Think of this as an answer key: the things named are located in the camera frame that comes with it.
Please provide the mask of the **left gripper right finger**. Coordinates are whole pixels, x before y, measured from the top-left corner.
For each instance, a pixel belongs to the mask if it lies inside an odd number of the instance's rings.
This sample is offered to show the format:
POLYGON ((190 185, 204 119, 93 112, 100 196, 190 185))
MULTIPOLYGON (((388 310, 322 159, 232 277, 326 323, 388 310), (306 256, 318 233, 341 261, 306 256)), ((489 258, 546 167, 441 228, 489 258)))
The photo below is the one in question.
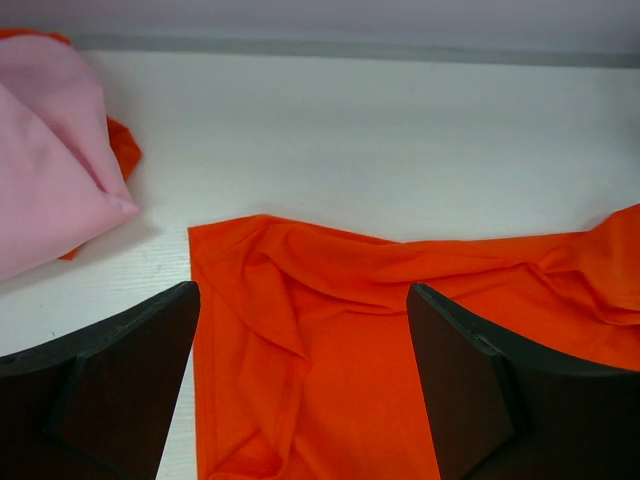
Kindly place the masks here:
POLYGON ((444 479, 635 479, 639 376, 496 325, 422 284, 408 321, 444 479))

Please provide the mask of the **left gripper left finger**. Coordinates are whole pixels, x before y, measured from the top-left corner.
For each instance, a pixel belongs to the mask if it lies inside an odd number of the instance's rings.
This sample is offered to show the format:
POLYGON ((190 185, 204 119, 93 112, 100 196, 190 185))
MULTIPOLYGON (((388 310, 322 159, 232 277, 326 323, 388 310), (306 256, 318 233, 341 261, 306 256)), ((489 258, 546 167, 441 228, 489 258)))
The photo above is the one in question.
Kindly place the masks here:
POLYGON ((199 312, 197 284, 181 282, 3 356, 2 478, 155 478, 199 312))

